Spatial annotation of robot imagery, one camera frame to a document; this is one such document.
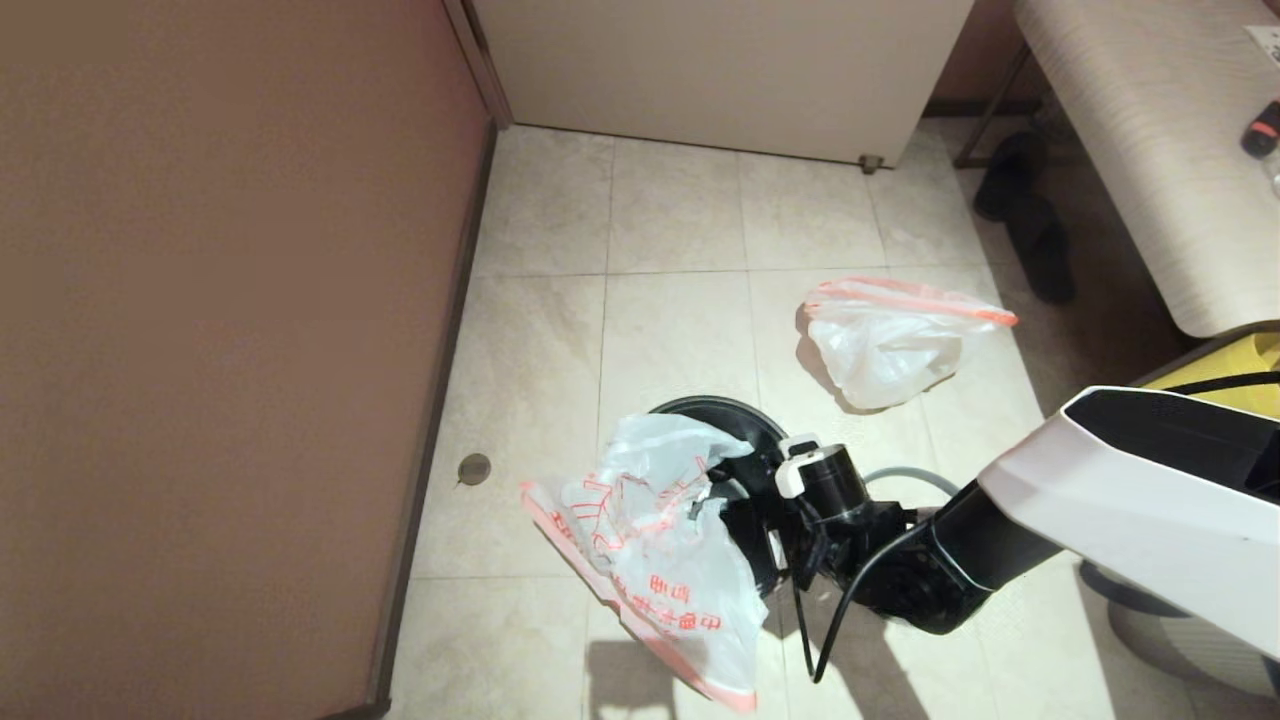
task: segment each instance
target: floor drain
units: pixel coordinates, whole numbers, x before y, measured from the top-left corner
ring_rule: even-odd
[[[479,452],[467,455],[458,462],[458,482],[465,486],[477,486],[489,479],[489,459]]]

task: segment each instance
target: wall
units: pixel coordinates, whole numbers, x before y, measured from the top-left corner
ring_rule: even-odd
[[[360,705],[486,117],[435,0],[124,5],[0,70],[0,717]]]
[[[975,0],[931,100],[987,101],[996,95],[1009,61],[1023,44],[1014,0]],[[1036,100],[1048,87],[1033,56],[1009,100]]]

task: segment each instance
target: white plastic bag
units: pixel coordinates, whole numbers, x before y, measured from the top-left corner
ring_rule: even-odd
[[[690,685],[755,707],[755,641],[768,614],[719,518],[707,469],[751,445],[684,415],[623,418],[599,471],[525,483],[534,521],[595,594]],[[696,514],[692,514],[695,503]]]
[[[980,336],[1018,323],[960,292],[858,275],[819,284],[804,310],[831,379],[863,409],[906,402],[955,373]]]

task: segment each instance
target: tile floor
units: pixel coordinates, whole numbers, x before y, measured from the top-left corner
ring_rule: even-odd
[[[973,178],[948,164],[956,132],[922,123],[900,168],[872,177],[548,129],[502,135],[408,591],[393,717],[732,716],[631,641],[520,507],[521,482],[590,470],[625,414],[726,395],[788,430],[847,443],[864,470],[911,464],[956,479],[1041,421],[1028,359],[1085,350],[1053,341],[1028,354],[1006,331],[951,380],[860,415],[841,406],[797,329],[805,292],[854,272],[997,302],[1011,296],[997,283],[1016,282],[1012,256],[970,215]],[[1025,288],[1015,297],[1036,311],[1027,299]],[[1046,377],[1073,382],[1064,368]],[[493,461],[479,487],[456,483],[471,452]],[[910,482],[873,488],[908,505],[940,501]],[[759,643],[756,715],[1274,716],[1274,706],[1188,688],[1130,656],[1110,635],[1101,601],[1079,588],[1073,561],[1064,555],[1034,570],[947,637],[855,609],[820,685],[805,676],[790,597],[774,600]],[[833,603],[829,592],[812,593],[813,623]]]

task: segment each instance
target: black shoe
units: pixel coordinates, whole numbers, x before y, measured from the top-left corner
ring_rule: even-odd
[[[1009,204],[1030,191],[1046,163],[1048,146],[1038,136],[1019,132],[1002,140],[973,197],[974,213],[996,223],[1004,222]]]
[[[1075,297],[1066,231],[1048,200],[1025,192],[1005,209],[1005,228],[1036,297],[1061,305]]]

